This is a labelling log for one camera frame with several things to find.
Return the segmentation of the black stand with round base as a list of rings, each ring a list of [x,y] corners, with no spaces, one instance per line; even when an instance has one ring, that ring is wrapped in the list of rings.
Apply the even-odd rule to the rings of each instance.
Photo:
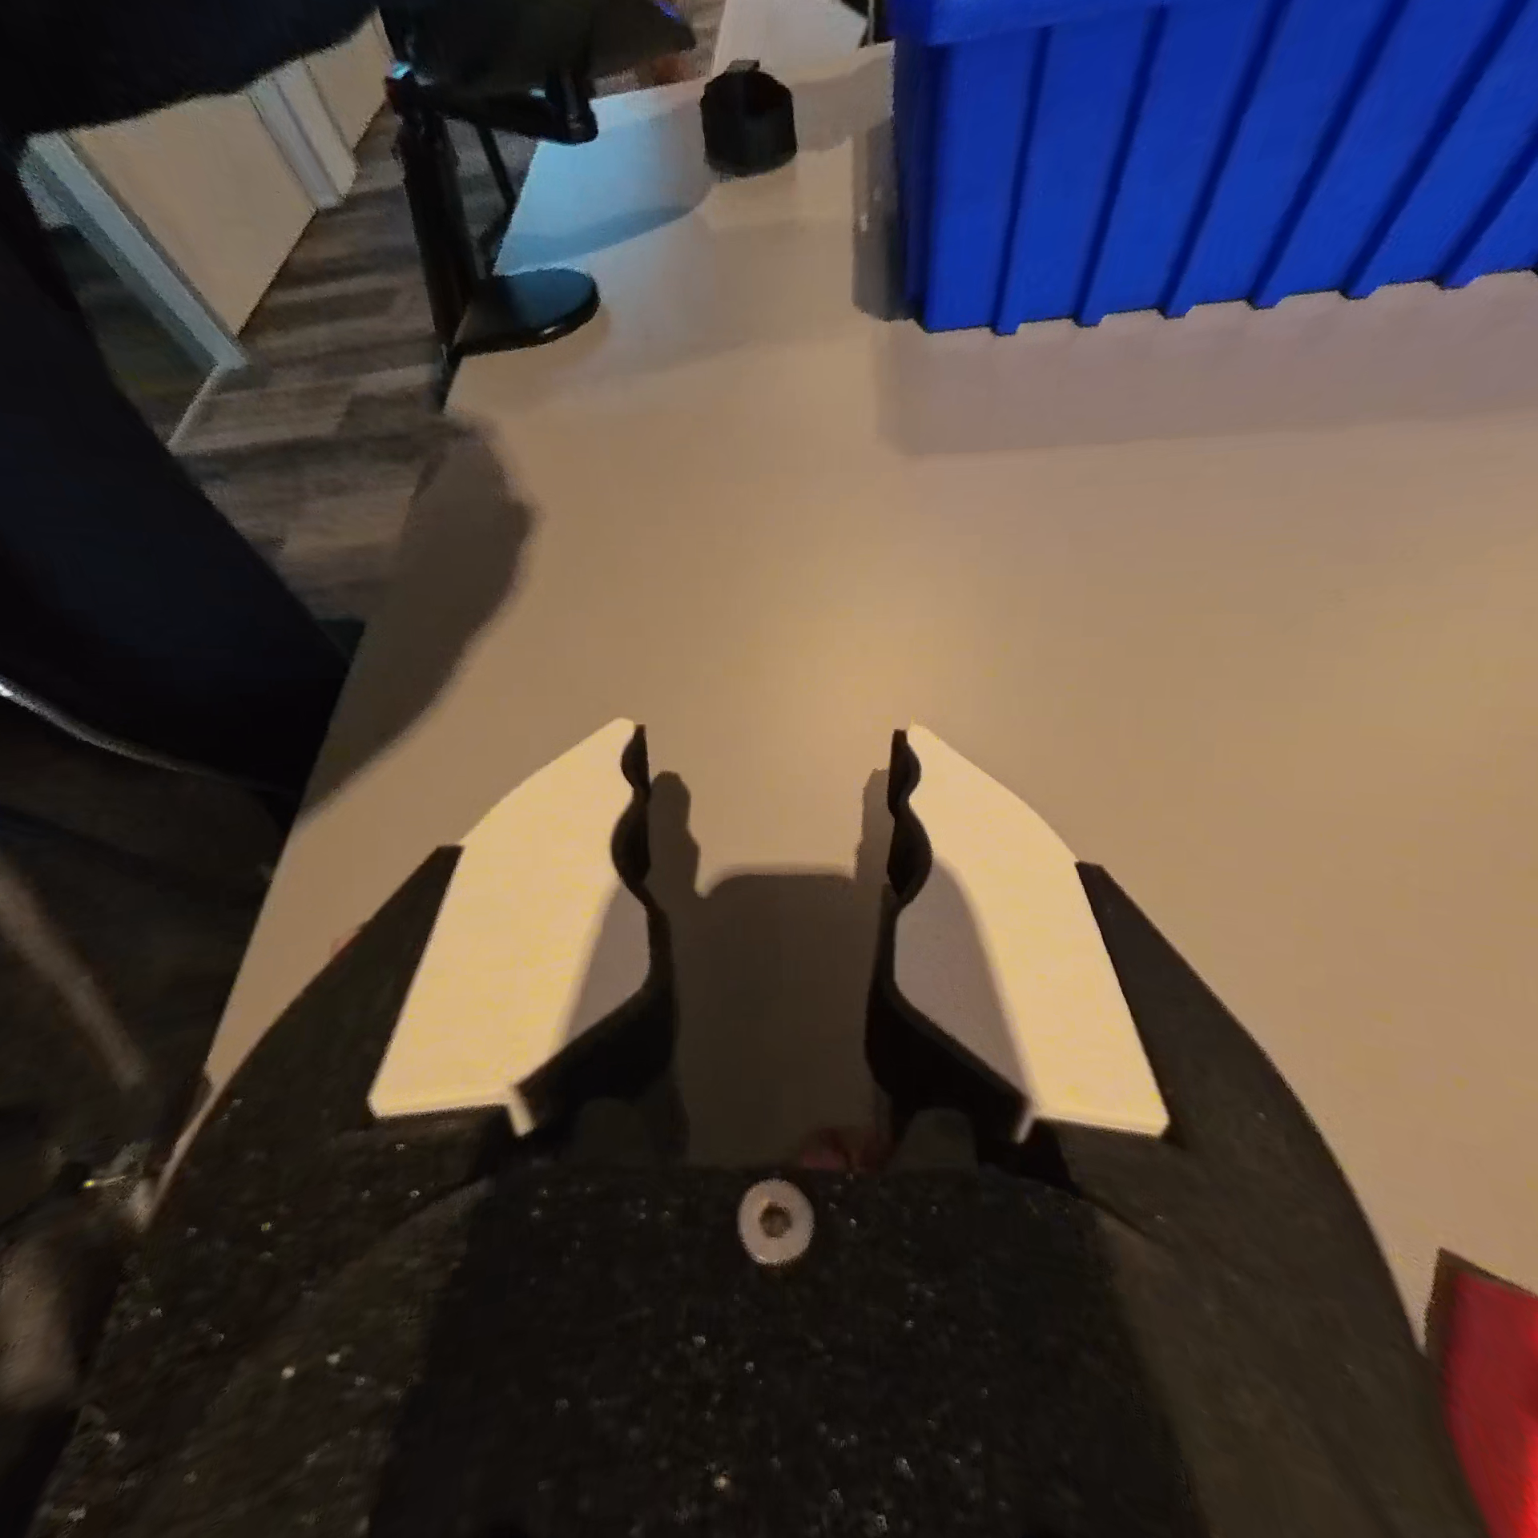
[[[596,280],[565,265],[499,274],[471,236],[457,150],[449,126],[470,124],[499,183],[508,181],[497,150],[501,129],[532,140],[579,146],[598,139],[590,84],[554,73],[537,89],[464,89],[416,64],[394,64],[387,76],[396,113],[396,159],[438,349],[437,388],[448,397],[459,366],[471,357],[523,351],[561,340],[601,309]]]

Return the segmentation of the person's dark clothing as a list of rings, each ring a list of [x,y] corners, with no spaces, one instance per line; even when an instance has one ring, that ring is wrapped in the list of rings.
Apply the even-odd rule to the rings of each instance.
[[[4,695],[299,812],[351,662],[111,373],[21,181],[32,139],[241,93],[363,1],[3,5]]]

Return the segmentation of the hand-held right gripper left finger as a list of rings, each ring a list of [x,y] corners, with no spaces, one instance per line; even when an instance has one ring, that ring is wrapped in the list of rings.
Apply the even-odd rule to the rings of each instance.
[[[665,979],[649,743],[616,717],[471,827],[369,1094],[378,1120],[502,1109],[526,1138],[579,1100],[601,1034]]]

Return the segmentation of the red box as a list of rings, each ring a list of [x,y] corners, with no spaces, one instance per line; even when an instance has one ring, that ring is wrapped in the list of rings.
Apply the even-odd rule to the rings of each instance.
[[[1488,1530],[1535,1536],[1535,1292],[1440,1250],[1427,1349],[1455,1450]]]

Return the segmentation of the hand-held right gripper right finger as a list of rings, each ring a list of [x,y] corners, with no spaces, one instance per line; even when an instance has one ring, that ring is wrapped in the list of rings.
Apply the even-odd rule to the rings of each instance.
[[[964,1113],[1160,1140],[1171,1113],[1081,862],[1028,801],[922,723],[896,730],[867,1056],[892,1118]]]

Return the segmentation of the black cylindrical holder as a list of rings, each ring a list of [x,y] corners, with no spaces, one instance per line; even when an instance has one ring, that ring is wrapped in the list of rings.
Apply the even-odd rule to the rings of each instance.
[[[799,153],[795,95],[759,60],[735,60],[713,76],[700,117],[706,162],[724,177],[770,173]]]

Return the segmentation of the blue ribbed plastic bin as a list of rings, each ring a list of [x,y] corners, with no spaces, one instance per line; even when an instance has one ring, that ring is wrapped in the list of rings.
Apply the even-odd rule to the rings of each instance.
[[[931,333],[1535,270],[1535,1],[924,1],[887,29]]]

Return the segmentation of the white cabinet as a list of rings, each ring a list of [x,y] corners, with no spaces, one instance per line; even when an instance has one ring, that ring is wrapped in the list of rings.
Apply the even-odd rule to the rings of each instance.
[[[180,344],[215,375],[233,371],[299,238],[354,190],[391,60],[372,14],[349,42],[241,93],[37,135],[28,186],[80,221]]]

